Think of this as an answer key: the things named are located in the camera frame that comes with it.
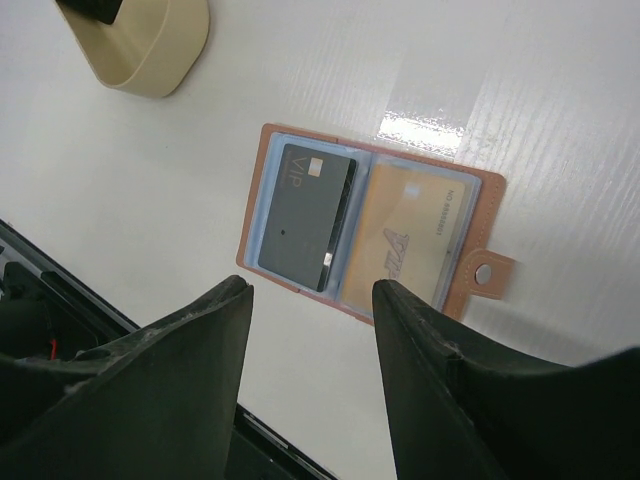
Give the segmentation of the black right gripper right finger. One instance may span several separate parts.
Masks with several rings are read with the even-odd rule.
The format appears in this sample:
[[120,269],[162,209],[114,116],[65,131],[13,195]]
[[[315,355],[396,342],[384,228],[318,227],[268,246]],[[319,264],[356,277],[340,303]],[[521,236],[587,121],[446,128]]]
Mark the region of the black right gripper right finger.
[[500,344],[400,283],[372,290],[401,479],[635,479],[639,351],[577,367]]

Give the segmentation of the tan leather card holder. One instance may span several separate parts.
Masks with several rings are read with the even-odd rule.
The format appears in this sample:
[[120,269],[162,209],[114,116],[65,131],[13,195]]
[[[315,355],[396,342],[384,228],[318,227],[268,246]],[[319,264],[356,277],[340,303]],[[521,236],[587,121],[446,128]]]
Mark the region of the tan leather card holder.
[[488,247],[505,190],[494,172],[267,124],[236,261],[363,322],[384,279],[458,320],[506,293],[514,262]]

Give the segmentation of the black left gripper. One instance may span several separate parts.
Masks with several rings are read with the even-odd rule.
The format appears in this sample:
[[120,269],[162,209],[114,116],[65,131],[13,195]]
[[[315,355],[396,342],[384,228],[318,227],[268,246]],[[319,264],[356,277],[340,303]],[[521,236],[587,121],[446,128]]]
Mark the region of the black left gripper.
[[57,3],[88,19],[112,25],[119,13],[122,0],[58,0]]

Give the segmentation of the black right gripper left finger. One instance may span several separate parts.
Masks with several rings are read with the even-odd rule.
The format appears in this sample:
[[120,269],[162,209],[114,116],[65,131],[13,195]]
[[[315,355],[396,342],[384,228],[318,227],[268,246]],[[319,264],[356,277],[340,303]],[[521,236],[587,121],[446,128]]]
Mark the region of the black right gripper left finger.
[[254,289],[230,276],[75,358],[1,359],[5,479],[220,479]]

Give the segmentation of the black VIP credit card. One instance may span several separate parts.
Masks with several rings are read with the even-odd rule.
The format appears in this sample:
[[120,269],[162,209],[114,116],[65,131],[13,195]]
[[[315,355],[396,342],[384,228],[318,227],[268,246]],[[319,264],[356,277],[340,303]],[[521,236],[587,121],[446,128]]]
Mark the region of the black VIP credit card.
[[258,265],[324,291],[356,170],[352,158],[285,144]]

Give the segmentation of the gold credit card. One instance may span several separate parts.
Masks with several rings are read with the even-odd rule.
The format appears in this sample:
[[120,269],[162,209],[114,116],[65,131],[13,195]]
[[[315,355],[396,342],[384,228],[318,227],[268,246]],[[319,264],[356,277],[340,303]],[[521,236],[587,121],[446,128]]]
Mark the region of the gold credit card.
[[424,300],[434,298],[448,257],[466,183],[424,171],[378,164],[353,242],[341,301],[372,310],[373,284],[396,280]]

